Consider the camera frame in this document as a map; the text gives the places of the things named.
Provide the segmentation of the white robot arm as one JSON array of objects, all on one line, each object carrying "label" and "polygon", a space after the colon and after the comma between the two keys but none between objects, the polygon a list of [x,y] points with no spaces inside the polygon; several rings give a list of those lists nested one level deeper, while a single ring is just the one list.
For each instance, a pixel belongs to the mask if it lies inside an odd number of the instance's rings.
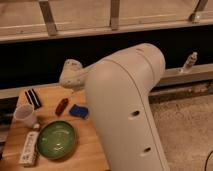
[{"label": "white robot arm", "polygon": [[88,67],[65,61],[59,84],[85,90],[111,171],[170,171],[148,98],[164,72],[162,52],[149,43],[119,50]]}]

